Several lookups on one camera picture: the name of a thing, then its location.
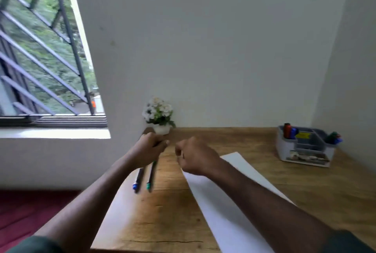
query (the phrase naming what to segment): hand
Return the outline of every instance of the hand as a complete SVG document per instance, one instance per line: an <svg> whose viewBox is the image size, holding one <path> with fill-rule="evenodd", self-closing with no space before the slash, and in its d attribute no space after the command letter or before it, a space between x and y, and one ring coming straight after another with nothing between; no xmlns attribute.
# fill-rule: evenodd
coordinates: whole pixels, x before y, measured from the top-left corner
<svg viewBox="0 0 376 253"><path fill-rule="evenodd" d="M154 132L143 134L139 141L125 154L133 170L157 160L170 142Z"/></svg>
<svg viewBox="0 0 376 253"><path fill-rule="evenodd" d="M175 153L184 172L199 176L208 176L223 161L214 149L196 137L176 143Z"/></svg>

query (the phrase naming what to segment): yellow label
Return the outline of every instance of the yellow label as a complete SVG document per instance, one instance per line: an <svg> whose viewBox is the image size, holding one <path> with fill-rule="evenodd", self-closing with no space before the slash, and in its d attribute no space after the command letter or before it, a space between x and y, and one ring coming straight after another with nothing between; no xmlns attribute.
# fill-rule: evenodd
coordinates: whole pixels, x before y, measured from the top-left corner
<svg viewBox="0 0 376 253"><path fill-rule="evenodd" d="M309 132L299 132L295 135L296 138L309 138L311 134Z"/></svg>

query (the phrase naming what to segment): white paper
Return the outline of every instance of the white paper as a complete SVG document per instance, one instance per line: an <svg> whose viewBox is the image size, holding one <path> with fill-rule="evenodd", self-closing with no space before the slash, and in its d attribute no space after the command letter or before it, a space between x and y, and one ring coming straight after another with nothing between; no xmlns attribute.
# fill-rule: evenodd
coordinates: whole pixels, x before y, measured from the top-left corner
<svg viewBox="0 0 376 253"><path fill-rule="evenodd" d="M292 203L237 152L224 155L236 169ZM183 172L222 253L274 252L236 204L212 181Z"/></svg>

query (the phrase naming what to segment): window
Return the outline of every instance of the window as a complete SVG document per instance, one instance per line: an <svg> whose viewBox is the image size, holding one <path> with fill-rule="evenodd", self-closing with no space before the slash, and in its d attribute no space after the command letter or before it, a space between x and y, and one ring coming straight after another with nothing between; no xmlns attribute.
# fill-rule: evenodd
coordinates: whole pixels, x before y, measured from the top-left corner
<svg viewBox="0 0 376 253"><path fill-rule="evenodd" d="M0 126L107 126L75 12L71 0L0 0Z"/></svg>

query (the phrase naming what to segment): gray desk organizer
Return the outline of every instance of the gray desk organizer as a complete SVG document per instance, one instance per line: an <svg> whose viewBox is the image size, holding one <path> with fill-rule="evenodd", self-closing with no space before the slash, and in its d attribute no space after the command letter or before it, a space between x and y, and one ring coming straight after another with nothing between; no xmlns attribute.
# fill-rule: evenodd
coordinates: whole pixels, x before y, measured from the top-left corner
<svg viewBox="0 0 376 253"><path fill-rule="evenodd" d="M324 142L327 136L321 129L298 127L299 133L308 138L287 139L283 137L283 127L277 128L277 151L282 161L329 167L336 145Z"/></svg>

